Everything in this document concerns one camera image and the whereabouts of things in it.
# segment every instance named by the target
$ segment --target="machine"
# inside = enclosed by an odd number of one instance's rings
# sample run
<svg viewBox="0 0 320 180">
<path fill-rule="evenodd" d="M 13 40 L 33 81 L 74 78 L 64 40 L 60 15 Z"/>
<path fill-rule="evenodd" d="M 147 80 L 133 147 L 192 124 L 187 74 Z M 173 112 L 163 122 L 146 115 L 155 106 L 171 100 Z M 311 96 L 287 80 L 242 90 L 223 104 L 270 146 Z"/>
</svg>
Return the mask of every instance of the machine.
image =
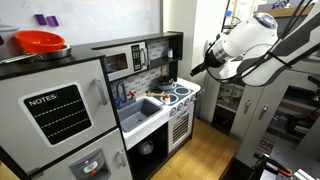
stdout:
<svg viewBox="0 0 320 180">
<path fill-rule="evenodd" d="M 300 2 L 279 38 L 277 22 L 266 13 L 256 13 L 242 21 L 229 35 L 219 34 L 207 49 L 204 62 L 190 75 L 207 70 L 220 83 L 238 80 L 250 86 L 272 83 L 282 71 L 319 49 L 320 3 L 316 3 L 300 26 L 289 34 L 311 2 L 309 0 L 299 12 L 304 0 Z"/>
</svg>

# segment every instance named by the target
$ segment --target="red bowl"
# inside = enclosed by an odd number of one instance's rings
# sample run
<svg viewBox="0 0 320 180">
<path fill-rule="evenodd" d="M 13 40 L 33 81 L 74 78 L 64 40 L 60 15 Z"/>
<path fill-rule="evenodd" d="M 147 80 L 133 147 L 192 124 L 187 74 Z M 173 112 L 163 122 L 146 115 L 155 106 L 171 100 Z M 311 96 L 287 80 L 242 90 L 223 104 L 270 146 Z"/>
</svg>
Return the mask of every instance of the red bowl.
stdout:
<svg viewBox="0 0 320 180">
<path fill-rule="evenodd" d="M 28 53 L 57 51 L 61 50 L 64 44 L 62 37 L 45 31 L 19 31 L 15 34 L 15 37 Z"/>
</svg>

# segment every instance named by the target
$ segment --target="notes sign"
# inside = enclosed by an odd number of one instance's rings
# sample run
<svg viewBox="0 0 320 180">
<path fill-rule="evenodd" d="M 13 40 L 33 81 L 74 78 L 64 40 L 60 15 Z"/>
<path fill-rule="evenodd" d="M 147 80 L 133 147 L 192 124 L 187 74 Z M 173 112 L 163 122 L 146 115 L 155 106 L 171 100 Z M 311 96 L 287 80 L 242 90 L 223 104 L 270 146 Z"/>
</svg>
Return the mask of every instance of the notes sign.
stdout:
<svg viewBox="0 0 320 180">
<path fill-rule="evenodd" d="M 73 84 L 24 99 L 37 129 L 55 145 L 87 128 L 92 123 L 78 86 Z"/>
</svg>

